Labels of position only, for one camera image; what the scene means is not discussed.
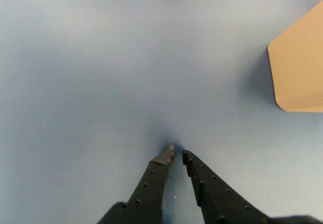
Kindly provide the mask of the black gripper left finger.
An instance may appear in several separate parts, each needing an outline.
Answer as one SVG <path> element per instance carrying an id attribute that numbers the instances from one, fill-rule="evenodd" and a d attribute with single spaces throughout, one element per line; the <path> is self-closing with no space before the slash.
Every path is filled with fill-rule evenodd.
<path id="1" fill-rule="evenodd" d="M 152 159 L 128 202 L 114 204 L 99 223 L 163 223 L 166 183 L 174 163 L 175 147 Z"/>

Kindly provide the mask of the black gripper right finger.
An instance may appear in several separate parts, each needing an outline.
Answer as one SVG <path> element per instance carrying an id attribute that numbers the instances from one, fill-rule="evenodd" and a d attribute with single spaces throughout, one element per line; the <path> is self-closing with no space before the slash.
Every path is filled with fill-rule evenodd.
<path id="1" fill-rule="evenodd" d="M 205 223 L 271 223 L 191 151 L 182 151 L 197 205 Z"/>

